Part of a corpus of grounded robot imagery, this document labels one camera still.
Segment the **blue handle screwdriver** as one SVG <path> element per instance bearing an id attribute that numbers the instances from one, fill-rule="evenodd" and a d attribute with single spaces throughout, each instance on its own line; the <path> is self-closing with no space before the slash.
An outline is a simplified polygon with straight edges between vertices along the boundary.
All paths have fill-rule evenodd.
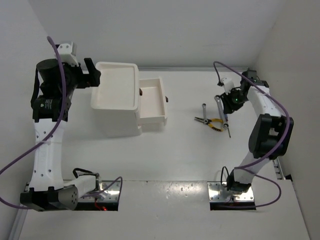
<path id="1" fill-rule="evenodd" d="M 226 126 L 227 126 L 226 129 L 227 129 L 227 132 L 228 132 L 228 136 L 231 139 L 231 132 L 230 132 L 230 128 L 229 128 L 228 115 L 225 114 L 224 118 L 225 118 L 225 123 L 226 123 Z"/>

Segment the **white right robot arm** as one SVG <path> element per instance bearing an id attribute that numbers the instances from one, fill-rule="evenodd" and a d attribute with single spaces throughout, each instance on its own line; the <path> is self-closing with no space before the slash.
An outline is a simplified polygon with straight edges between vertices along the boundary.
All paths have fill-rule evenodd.
<path id="1" fill-rule="evenodd" d="M 231 80 L 223 80 L 225 92 L 219 96 L 225 115 L 250 102 L 257 116 L 248 139 L 248 153 L 226 179 L 227 191 L 235 194 L 246 193 L 259 171 L 286 153 L 294 127 L 293 118 L 276 107 L 269 97 L 268 83 L 260 80 L 255 70 L 246 70 L 242 76 L 239 87 Z"/>

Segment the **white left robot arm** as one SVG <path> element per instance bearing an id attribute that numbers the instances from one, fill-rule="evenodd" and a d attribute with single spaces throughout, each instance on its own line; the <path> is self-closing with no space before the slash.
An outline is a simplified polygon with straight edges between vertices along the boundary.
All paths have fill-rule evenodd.
<path id="1" fill-rule="evenodd" d="M 20 194 L 20 203 L 38 212 L 75 210 L 79 198 L 97 190 L 97 173 L 85 171 L 65 183 L 62 178 L 62 140 L 71 100 L 76 89 L 98 87 L 101 73 L 91 58 L 85 58 L 88 72 L 81 66 L 55 58 L 36 65 L 31 98 L 35 128 L 34 165 L 28 189 Z"/>

